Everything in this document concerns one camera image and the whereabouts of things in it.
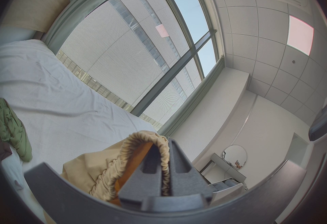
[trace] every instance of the beige fabric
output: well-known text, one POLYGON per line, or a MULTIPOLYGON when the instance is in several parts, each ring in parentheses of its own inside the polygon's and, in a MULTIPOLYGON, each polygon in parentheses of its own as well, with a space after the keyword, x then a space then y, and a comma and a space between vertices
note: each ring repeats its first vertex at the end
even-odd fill
POLYGON ((69 0, 13 0, 2 25, 47 32, 69 0))
POLYGON ((125 171, 129 158, 142 143, 154 143, 161 154, 162 194, 169 195, 168 140, 156 132, 140 131, 109 148, 82 154, 63 165, 62 177, 94 197, 111 201, 116 197, 115 183, 125 171))

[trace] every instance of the bed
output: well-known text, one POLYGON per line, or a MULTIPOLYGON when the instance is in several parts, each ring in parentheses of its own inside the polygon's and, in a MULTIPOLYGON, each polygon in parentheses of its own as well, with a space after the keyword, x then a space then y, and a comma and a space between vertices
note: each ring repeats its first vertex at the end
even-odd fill
MULTIPOLYGON (((133 132, 155 131, 76 78, 40 40, 0 47, 0 96, 24 123, 32 146, 24 172, 44 161, 62 173, 65 162, 83 153, 103 150, 133 132)), ((41 214, 27 183, 19 194, 41 214)))

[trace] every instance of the white bed sheet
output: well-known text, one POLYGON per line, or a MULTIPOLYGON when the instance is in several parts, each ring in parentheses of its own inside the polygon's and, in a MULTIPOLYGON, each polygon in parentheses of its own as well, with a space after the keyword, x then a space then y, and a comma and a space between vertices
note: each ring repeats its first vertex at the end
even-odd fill
POLYGON ((58 173, 63 164, 103 150, 152 125, 126 112, 76 78, 39 40, 0 47, 0 96, 26 128, 33 159, 58 173))

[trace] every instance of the gray window frame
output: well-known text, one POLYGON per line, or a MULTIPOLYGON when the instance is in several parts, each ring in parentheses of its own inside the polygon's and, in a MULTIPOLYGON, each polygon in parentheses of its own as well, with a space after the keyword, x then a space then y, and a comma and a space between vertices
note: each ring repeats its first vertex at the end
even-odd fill
POLYGON ((186 64, 194 58, 197 65, 201 80, 204 79, 202 65, 198 56, 198 51, 211 39, 215 51, 216 62, 218 61, 218 50, 215 41, 215 33, 212 22, 209 17, 208 9, 204 3, 204 0, 199 0, 202 7, 204 16, 206 18, 209 31, 203 35, 196 43, 194 43, 190 31, 186 25, 186 22, 174 0, 166 0, 170 6, 176 20, 178 21, 182 32, 189 45, 189 50, 167 71, 162 78, 151 88, 151 90, 141 99, 141 101, 134 107, 131 114, 135 116, 141 116, 145 109, 155 100, 155 98, 165 89, 165 87, 177 76, 177 74, 186 66, 186 64))

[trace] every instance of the blue sky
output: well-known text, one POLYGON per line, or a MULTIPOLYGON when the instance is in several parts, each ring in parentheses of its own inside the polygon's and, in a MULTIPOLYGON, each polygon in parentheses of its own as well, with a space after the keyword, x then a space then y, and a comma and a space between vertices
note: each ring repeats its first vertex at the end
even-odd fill
MULTIPOLYGON (((181 11, 192 39, 196 43, 207 31, 208 25, 198 0, 175 0, 181 11)), ((215 65, 215 54, 211 40, 198 52, 203 73, 206 76, 215 65)))

